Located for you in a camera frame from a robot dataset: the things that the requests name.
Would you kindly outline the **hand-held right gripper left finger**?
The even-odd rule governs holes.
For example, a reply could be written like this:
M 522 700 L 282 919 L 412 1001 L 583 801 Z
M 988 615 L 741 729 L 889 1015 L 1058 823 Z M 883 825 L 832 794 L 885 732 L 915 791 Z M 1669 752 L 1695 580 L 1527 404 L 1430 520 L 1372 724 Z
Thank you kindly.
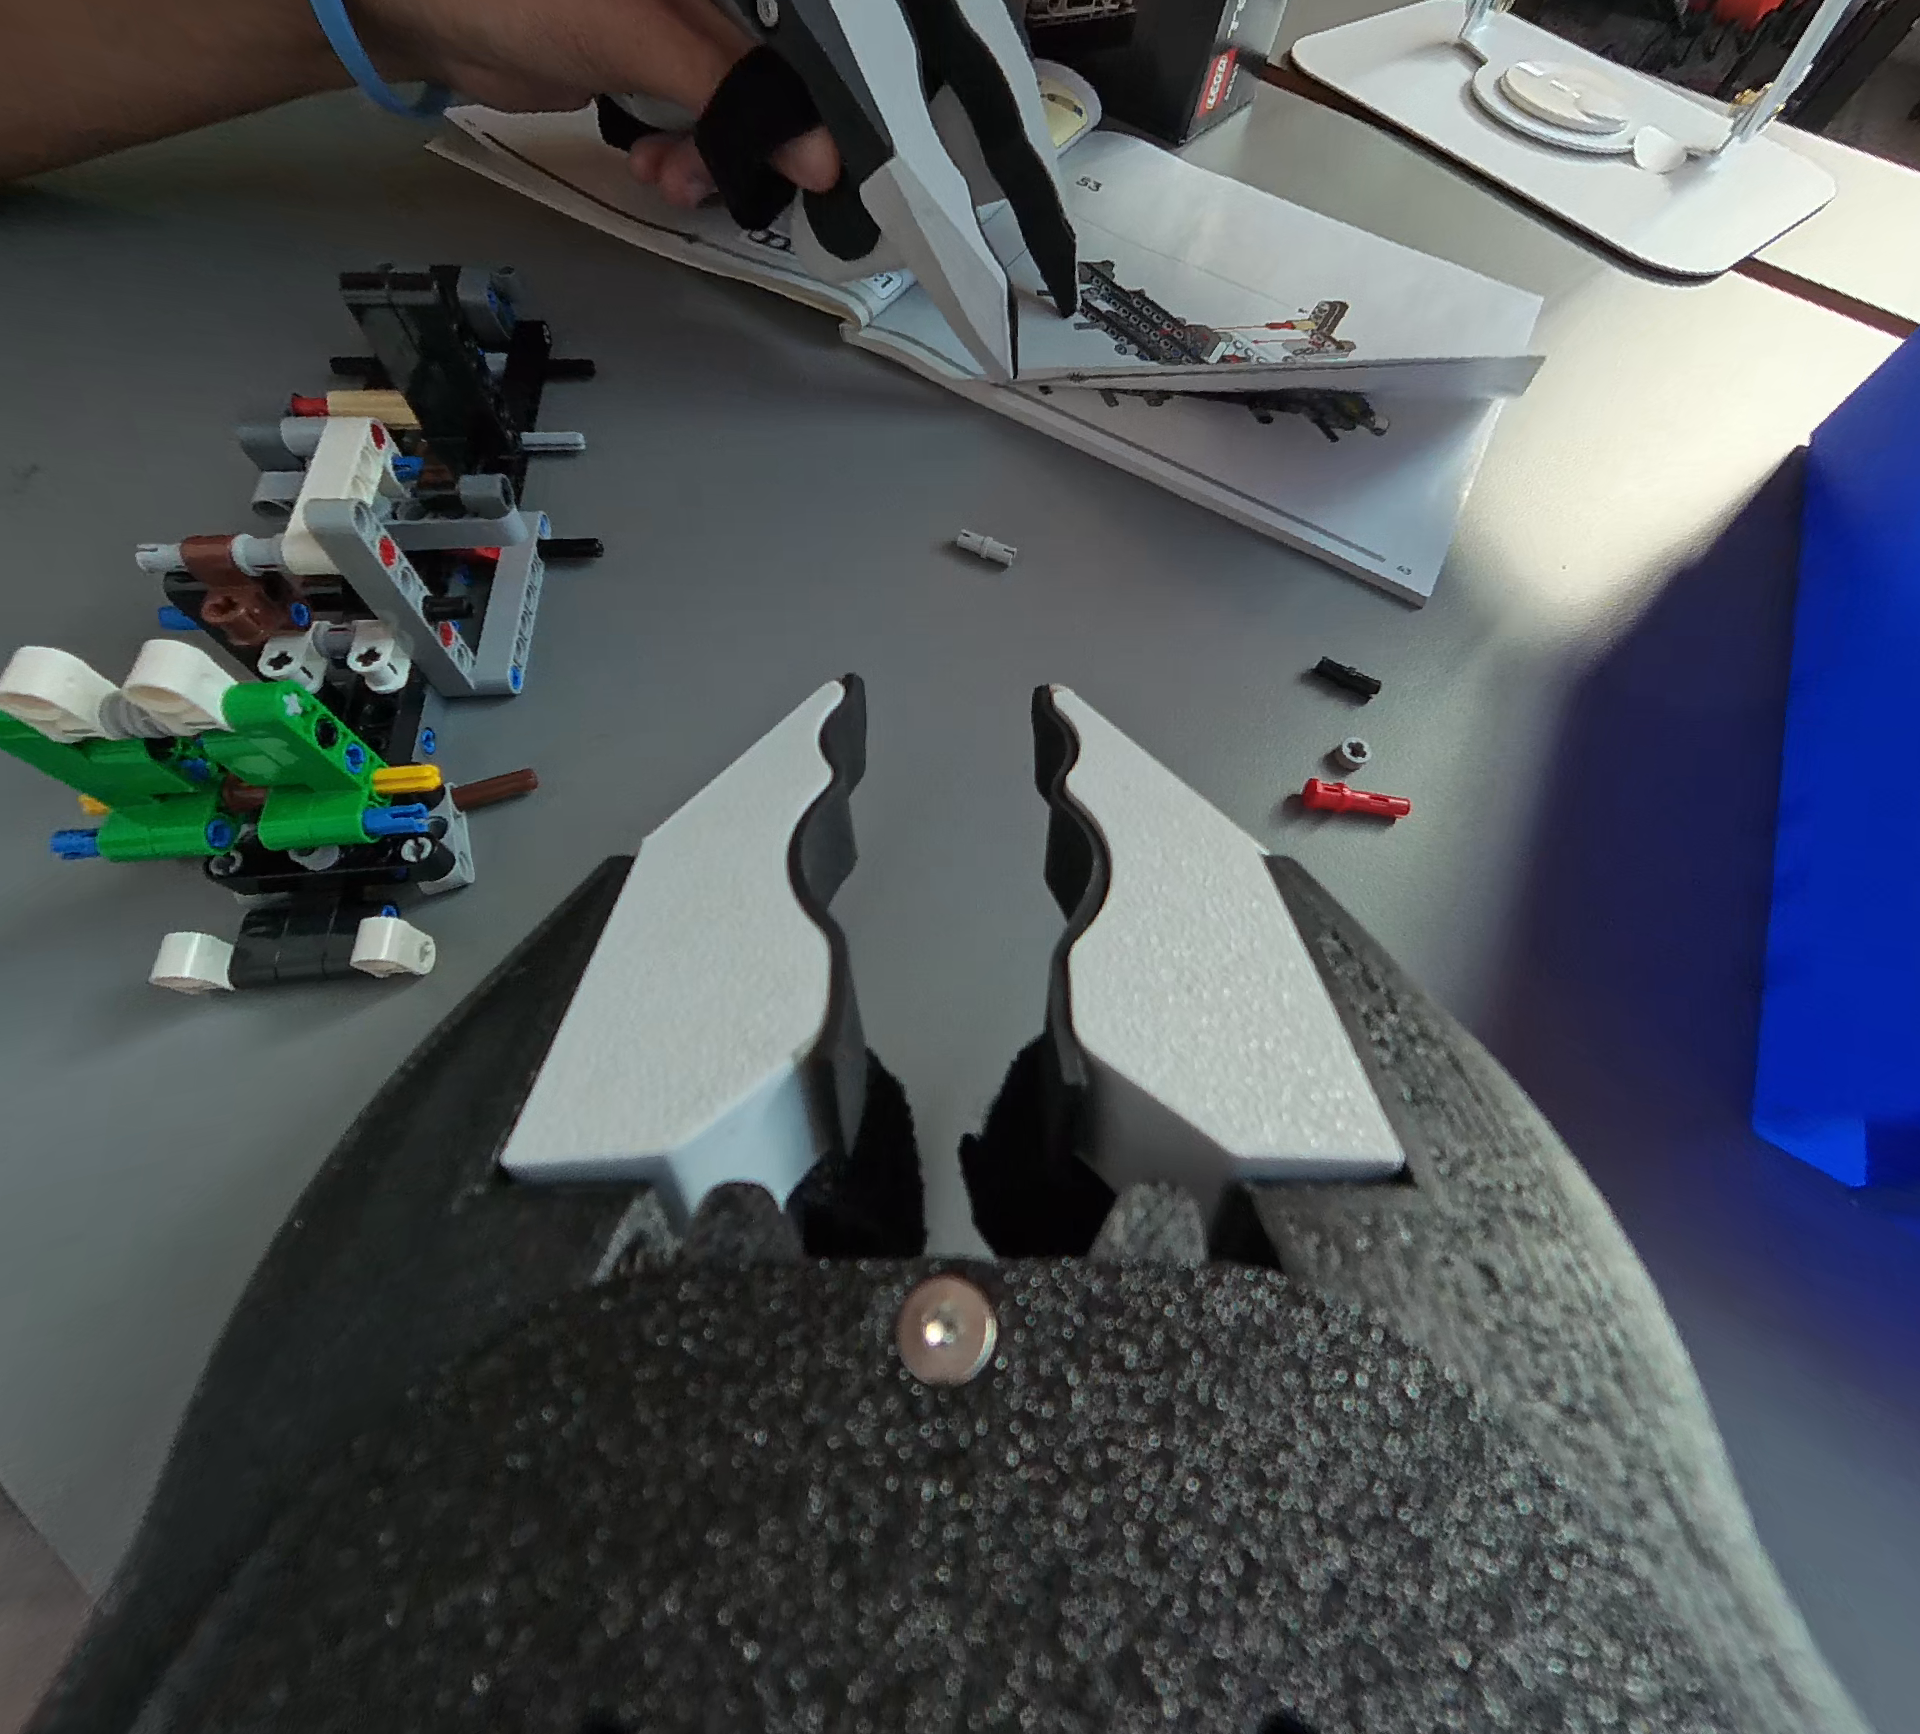
M 829 680 L 648 834 L 500 1152 L 525 1184 L 639 1183 L 685 1227 L 791 1203 L 854 1145 L 867 1043 L 832 904 L 867 695 Z

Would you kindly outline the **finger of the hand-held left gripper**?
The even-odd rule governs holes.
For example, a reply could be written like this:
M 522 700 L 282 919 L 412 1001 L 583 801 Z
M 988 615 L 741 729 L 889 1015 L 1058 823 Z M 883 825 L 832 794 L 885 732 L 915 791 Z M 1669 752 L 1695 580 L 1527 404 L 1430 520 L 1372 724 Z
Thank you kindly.
M 939 306 L 978 368 L 995 381 L 1021 373 L 1021 280 L 1008 267 L 1025 257 L 1016 213 L 987 174 L 966 114 L 920 42 L 902 0 L 829 0 L 829 15 L 853 56 L 856 91 L 885 148 L 856 180 L 854 137 L 836 133 L 843 187 L 877 228 L 850 255 L 829 201 L 807 201 L 807 267 L 822 278 L 858 283 L 908 274 Z
M 1063 204 L 1034 65 L 1007 0 L 902 0 L 920 51 L 964 112 L 991 199 L 1008 202 L 1060 319 L 1081 306 L 1078 236 Z

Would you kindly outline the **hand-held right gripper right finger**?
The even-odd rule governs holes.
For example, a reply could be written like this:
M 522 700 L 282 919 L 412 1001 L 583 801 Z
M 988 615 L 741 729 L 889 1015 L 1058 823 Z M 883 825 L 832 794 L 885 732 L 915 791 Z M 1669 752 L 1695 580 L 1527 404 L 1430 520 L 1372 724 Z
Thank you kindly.
M 1063 687 L 1034 691 L 1046 1133 L 1110 1190 L 1396 1181 L 1388 1122 L 1261 843 Z

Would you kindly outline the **lego instruction booklet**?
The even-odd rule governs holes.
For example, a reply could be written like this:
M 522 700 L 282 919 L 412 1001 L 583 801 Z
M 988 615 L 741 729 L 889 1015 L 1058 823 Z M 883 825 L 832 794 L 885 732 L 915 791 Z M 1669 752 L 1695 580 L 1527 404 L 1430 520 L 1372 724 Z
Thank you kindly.
M 1058 319 L 1013 215 L 987 235 L 1021 289 L 1021 383 L 987 379 L 896 269 L 835 284 L 791 215 L 743 231 L 641 187 L 597 114 L 460 108 L 432 151 L 703 274 L 839 322 L 846 345 L 1298 553 L 1424 604 L 1505 403 L 1542 358 L 1542 301 L 1116 130 L 1042 63 L 1078 236 Z

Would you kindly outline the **multicoloured lego model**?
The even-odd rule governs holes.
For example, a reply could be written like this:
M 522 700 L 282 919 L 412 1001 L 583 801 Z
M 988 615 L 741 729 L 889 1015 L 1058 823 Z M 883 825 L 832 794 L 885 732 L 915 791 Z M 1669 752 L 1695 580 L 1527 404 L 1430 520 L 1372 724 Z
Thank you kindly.
M 22 644 L 5 664 L 5 754 L 71 791 L 64 862 L 192 865 L 238 930 L 172 930 L 151 984 L 186 998 L 438 962 L 421 904 L 474 881 L 468 818 L 538 791 L 531 768 L 459 782 L 437 714 L 525 691 L 550 565 L 589 565 L 527 498 L 580 456 L 546 393 L 591 381 L 511 269 L 340 274 L 364 351 L 238 438 L 261 531 L 142 545 L 159 634 L 112 679 Z

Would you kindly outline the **white stand with flat base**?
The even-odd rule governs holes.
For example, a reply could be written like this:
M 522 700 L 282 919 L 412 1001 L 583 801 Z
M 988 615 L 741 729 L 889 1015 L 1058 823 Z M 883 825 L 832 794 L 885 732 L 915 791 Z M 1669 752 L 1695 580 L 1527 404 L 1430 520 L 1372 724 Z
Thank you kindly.
M 1290 58 L 1615 255 L 1706 280 L 1835 199 L 1833 176 L 1768 126 L 1850 2 L 1823 0 L 1782 70 L 1740 108 L 1606 63 L 1514 16 L 1512 0 L 1423 0 L 1302 36 Z

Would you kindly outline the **blue box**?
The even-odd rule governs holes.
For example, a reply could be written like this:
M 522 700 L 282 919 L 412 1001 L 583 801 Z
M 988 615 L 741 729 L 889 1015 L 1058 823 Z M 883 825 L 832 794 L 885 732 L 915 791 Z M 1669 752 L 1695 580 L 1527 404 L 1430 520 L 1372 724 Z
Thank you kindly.
M 1918 1179 L 1918 340 L 1812 434 L 1750 1121 Z

